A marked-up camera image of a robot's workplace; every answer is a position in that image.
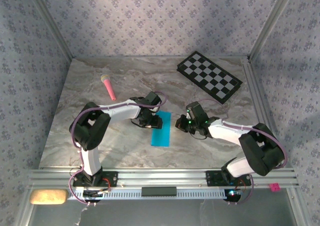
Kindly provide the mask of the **blue paper sheet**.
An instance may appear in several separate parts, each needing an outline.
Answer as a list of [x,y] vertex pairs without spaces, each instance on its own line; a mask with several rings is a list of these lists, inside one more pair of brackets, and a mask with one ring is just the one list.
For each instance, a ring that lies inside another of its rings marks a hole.
[[151,134],[151,146],[169,147],[171,130],[171,113],[158,111],[156,113],[162,119],[162,129],[153,129]]

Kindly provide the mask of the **pink toy microphone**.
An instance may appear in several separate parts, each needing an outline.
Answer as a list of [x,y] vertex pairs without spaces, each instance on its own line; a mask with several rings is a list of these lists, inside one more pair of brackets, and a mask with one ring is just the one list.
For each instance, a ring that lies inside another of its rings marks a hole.
[[115,96],[115,93],[113,91],[113,87],[112,87],[112,84],[111,84],[110,77],[108,75],[104,74],[104,75],[101,75],[100,79],[103,82],[104,86],[106,87],[110,98],[113,101],[115,101],[116,100],[116,96]]

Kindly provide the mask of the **black white chessboard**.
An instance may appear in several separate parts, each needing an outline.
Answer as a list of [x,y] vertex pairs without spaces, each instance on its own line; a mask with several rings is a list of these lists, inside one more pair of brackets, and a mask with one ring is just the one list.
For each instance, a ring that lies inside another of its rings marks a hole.
[[243,83],[197,51],[180,62],[177,71],[221,104],[224,104]]

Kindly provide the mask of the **black round controller board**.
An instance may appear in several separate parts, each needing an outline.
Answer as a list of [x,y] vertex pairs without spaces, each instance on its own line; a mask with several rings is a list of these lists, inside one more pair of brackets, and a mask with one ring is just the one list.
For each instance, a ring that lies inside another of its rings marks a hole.
[[99,194],[98,190],[84,190],[82,196],[87,203],[97,203],[103,198],[103,194]]
[[240,189],[225,189],[224,193],[226,196],[224,201],[235,204],[240,201],[242,195],[242,191]]

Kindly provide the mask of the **tan sponge block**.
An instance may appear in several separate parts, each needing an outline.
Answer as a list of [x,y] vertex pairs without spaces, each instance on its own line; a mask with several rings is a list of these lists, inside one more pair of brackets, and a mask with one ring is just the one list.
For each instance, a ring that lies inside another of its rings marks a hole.
[[67,201],[66,189],[35,189],[30,193],[29,202],[34,205],[60,205]]

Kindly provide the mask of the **long aluminium base rail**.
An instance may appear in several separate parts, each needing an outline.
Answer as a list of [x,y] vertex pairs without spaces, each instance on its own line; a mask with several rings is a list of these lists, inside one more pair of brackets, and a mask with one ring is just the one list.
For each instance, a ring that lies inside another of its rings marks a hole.
[[[140,188],[151,186],[175,186],[177,188],[205,188],[206,171],[218,168],[105,168],[104,171],[117,171],[117,186],[120,188]],[[43,167],[31,170],[29,185],[66,188],[69,178],[77,171],[73,167]],[[297,188],[299,183],[292,168],[271,171],[267,176],[252,174],[256,188],[269,188],[269,184],[278,183],[281,188]]]

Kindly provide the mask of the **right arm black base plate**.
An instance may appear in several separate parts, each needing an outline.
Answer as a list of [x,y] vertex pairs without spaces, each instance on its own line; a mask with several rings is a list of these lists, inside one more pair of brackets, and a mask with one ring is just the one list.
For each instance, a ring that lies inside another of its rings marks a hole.
[[226,171],[208,170],[205,172],[207,186],[251,186],[249,174],[233,177]]

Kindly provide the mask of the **black box on duct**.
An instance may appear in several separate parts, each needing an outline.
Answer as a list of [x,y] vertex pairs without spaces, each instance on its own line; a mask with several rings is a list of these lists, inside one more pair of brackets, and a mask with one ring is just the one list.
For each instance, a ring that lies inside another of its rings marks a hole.
[[177,196],[176,187],[142,187],[141,196],[157,197],[157,196]]

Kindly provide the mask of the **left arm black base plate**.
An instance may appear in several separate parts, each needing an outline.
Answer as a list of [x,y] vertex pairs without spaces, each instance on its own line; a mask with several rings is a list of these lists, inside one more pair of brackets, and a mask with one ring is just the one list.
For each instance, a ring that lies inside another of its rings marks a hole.
[[75,176],[72,185],[74,187],[116,187],[117,182],[117,171],[101,171],[92,176],[83,171]]

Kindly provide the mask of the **aluminium side rail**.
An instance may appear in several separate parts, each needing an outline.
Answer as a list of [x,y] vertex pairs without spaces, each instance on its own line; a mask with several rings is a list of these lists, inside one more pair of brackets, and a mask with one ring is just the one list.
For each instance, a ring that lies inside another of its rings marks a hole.
[[269,127],[274,135],[276,135],[275,127],[267,114],[267,106],[264,104],[262,91],[259,87],[258,80],[255,78],[254,70],[247,57],[241,58],[244,74],[247,80],[249,92],[252,97],[255,114],[259,122]]

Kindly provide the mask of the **aluminium frame post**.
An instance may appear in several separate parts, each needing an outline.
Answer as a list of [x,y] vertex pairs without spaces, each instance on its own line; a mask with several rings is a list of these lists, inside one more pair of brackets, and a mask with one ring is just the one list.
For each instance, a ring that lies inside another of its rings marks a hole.
[[312,226],[301,190],[293,187],[287,188],[287,194],[297,226]]
[[20,200],[18,212],[13,226],[28,226],[33,211],[33,205],[30,203],[31,189],[27,189]]
[[257,58],[289,1],[290,0],[276,0],[273,9],[267,17],[260,34],[258,35],[250,53],[248,54],[248,61],[250,63]]
[[51,32],[53,38],[55,39],[58,47],[60,48],[61,52],[63,53],[64,57],[71,62],[73,60],[73,55],[63,38],[56,22],[54,21],[52,15],[50,14],[44,0],[32,0],[36,9],[40,13],[42,19],[44,20],[46,26],[48,27],[49,31]]

